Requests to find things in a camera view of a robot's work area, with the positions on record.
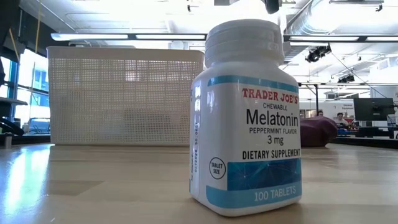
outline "white mesh basket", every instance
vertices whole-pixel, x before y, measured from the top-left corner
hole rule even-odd
[[[49,47],[55,144],[189,144],[190,87],[203,53]]]

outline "white plastic bottle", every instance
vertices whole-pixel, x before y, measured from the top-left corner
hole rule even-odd
[[[192,84],[190,193],[225,216],[300,200],[299,88],[278,68],[277,25],[229,21],[213,28]]]

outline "desk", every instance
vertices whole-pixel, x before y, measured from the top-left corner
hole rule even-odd
[[[394,131],[397,130],[398,127],[360,127],[355,136],[358,138],[389,137],[394,139]]]
[[[188,193],[188,148],[0,149],[2,223],[375,224],[398,220],[398,152],[329,144],[302,151],[300,203],[225,218]]]

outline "ceiling light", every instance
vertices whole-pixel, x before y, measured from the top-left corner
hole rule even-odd
[[[398,83],[325,83],[327,86],[397,86]]]
[[[334,4],[381,4],[384,0],[329,0]]]
[[[128,39],[127,34],[51,34],[53,40],[68,41],[68,40],[114,40],[114,39]]]
[[[302,41],[302,42],[311,42],[311,41],[320,41],[320,42],[343,42],[343,41],[357,41],[359,37],[340,37],[340,36],[291,36],[290,41]]]
[[[322,84],[322,83],[304,83],[304,82],[298,83],[299,86],[300,86],[300,85],[302,85],[302,86],[321,85],[321,84]]]
[[[368,37],[366,41],[397,41],[398,42],[398,37]]]
[[[316,42],[291,42],[290,46],[327,46],[328,43],[316,43]]]
[[[165,40],[165,39],[172,39],[172,40],[206,40],[205,35],[193,35],[193,34],[137,34],[137,39],[152,39],[152,40]]]

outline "purple bean bag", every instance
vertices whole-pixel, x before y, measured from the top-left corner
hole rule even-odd
[[[323,147],[337,137],[337,125],[329,118],[316,116],[301,120],[301,146]]]

